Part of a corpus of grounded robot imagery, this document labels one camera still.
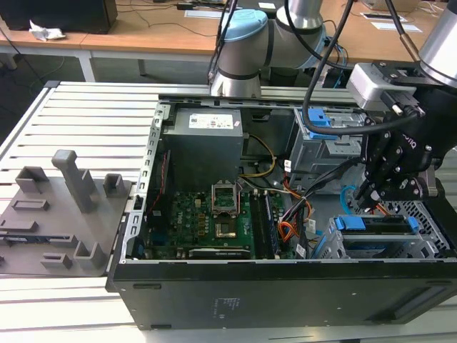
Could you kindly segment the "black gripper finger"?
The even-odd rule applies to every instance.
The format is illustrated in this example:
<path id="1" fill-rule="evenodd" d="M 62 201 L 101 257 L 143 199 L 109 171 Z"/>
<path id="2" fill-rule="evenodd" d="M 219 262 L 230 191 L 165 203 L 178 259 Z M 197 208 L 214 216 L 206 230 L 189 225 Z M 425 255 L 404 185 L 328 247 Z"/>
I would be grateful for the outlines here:
<path id="1" fill-rule="evenodd" d="M 364 164 L 362 182 L 356 190 L 355 200 L 359 208 L 374 208 L 386 194 L 388 165 L 386 149 L 390 143 L 390 131 L 363 136 L 361 161 Z"/>
<path id="2" fill-rule="evenodd" d="M 372 209 L 379 202 L 418 200 L 418 180 L 396 171 L 399 166 L 382 162 L 367 176 L 367 207 Z"/>

